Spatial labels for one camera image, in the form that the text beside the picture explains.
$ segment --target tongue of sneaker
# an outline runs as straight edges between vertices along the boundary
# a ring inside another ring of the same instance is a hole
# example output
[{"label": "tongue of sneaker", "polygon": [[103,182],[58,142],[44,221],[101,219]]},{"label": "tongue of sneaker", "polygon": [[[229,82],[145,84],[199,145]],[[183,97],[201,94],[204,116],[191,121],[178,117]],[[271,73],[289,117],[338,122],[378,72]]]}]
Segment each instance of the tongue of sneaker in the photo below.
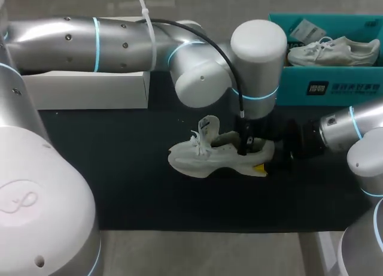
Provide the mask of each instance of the tongue of sneaker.
[{"label": "tongue of sneaker", "polygon": [[220,131],[220,120],[216,116],[205,116],[198,122],[201,143],[210,145]]}]

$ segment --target white platform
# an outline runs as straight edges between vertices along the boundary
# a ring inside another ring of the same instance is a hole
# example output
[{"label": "white platform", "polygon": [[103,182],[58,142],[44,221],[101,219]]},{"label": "white platform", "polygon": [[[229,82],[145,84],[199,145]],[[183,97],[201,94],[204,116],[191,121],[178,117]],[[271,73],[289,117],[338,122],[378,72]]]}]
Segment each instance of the white platform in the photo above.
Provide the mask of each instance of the white platform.
[{"label": "white platform", "polygon": [[[109,19],[134,22],[141,17]],[[51,71],[23,78],[38,110],[148,108],[149,72],[106,74]]]}]

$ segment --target white sneaker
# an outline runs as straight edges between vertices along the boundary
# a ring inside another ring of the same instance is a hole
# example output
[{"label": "white sneaker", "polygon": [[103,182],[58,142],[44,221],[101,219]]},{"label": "white sneaker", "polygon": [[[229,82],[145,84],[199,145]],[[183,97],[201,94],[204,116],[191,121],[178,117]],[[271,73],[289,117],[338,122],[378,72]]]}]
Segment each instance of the white sneaker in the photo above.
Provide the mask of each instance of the white sneaker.
[{"label": "white sneaker", "polygon": [[380,41],[357,43],[346,37],[323,37],[305,47],[290,50],[287,58],[294,66],[372,66],[380,51]]},{"label": "white sneaker", "polygon": [[233,144],[238,142],[238,134],[228,132],[219,135],[219,129],[220,121],[216,116],[204,117],[198,123],[198,132],[192,131],[195,137],[170,148],[169,164],[180,173],[197,178],[205,178],[223,167],[244,175],[265,177],[267,173],[261,165],[272,159],[274,143],[262,141],[259,152],[241,156]]}]

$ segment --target white paper tag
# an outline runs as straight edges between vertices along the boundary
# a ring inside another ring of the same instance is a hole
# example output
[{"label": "white paper tag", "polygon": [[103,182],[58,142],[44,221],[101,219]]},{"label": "white paper tag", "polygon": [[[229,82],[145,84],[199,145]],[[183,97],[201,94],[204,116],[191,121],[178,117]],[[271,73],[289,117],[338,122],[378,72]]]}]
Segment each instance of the white paper tag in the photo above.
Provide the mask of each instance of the white paper tag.
[{"label": "white paper tag", "polygon": [[325,30],[321,29],[319,26],[315,26],[313,23],[306,19],[303,19],[290,34],[291,37],[296,38],[304,44],[310,44],[314,41],[319,41],[325,35]]}]

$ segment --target logo on box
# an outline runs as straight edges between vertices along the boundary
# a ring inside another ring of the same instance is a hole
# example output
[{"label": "logo on box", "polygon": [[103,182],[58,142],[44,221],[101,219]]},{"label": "logo on box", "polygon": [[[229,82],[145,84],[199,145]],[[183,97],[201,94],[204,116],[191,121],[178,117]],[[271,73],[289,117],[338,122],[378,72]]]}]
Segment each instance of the logo on box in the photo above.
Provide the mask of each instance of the logo on box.
[{"label": "logo on box", "polygon": [[328,81],[310,81],[307,87],[307,95],[325,95],[328,86]]}]

